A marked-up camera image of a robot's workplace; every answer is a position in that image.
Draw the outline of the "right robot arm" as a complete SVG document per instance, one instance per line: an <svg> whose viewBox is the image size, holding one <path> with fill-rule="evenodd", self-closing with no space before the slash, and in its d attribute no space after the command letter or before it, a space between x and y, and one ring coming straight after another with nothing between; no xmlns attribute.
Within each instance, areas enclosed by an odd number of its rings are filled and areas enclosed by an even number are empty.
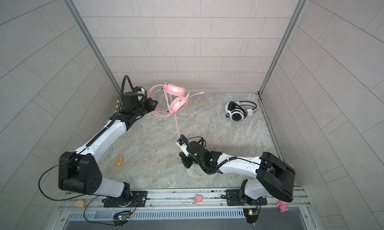
<svg viewBox="0 0 384 230"><path fill-rule="evenodd" d="M205 140L189 142L181 135L176 142L179 156L188 169L197 164L207 175L238 174L252 178L244 180L239 191L240 200L255 205L259 198L272 196L280 201L293 201L295 170L270 152L260 157L238 157L205 149Z"/></svg>

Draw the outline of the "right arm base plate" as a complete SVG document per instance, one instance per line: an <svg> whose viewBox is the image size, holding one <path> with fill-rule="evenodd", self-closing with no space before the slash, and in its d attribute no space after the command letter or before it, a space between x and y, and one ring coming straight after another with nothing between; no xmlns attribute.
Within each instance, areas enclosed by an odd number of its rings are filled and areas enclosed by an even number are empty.
<svg viewBox="0 0 384 230"><path fill-rule="evenodd" d="M264 197L253 200L245 194L241 195L240 189L226 190L226 193L221 195L221 198L227 201L228 206L266 206L268 204L267 199Z"/></svg>

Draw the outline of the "pink headphones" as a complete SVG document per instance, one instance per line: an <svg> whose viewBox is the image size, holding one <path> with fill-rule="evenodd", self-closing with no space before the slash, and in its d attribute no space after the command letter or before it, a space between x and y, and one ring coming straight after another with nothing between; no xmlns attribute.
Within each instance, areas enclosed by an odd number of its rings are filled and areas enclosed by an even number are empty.
<svg viewBox="0 0 384 230"><path fill-rule="evenodd" d="M156 93L163 92L166 102L167 110L163 111L156 108L153 114L157 117L168 117L180 112L189 102L190 98L196 95L201 95L204 92L191 95L186 93L186 88L180 85L165 83L164 85L155 85L148 91L148 97L154 98Z"/></svg>

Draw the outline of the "white black headphones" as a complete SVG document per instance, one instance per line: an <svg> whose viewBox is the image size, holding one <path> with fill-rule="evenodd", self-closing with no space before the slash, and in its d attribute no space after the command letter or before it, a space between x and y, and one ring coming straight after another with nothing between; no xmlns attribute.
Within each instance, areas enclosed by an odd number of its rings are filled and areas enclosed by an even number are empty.
<svg viewBox="0 0 384 230"><path fill-rule="evenodd" d="M257 104L251 101L230 101L225 106L226 118L239 122L257 111Z"/></svg>

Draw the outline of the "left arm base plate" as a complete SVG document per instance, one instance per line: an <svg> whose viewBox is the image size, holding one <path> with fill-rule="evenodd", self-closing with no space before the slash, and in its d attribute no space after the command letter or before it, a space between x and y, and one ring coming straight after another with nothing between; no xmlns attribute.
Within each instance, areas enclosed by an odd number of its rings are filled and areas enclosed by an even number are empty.
<svg viewBox="0 0 384 230"><path fill-rule="evenodd" d="M102 200L104 208L128 208L128 207L144 207L146 204L148 191L131 191L130 200L122 198L106 197Z"/></svg>

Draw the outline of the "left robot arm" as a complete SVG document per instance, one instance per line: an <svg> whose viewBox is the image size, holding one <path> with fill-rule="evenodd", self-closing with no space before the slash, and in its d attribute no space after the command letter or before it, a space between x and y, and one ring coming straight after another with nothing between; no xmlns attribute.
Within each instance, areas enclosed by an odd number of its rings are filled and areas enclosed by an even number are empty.
<svg viewBox="0 0 384 230"><path fill-rule="evenodd" d="M158 101L147 95L141 86L130 86L131 91L124 90L130 83L129 76L123 77L119 102L116 112L107 124L87 143L73 152L64 152L58 168L58 187L62 191L85 195L104 196L106 207L125 207L134 202L130 185L103 177L98 162L115 140L127 132L133 124L145 114L155 110Z"/></svg>

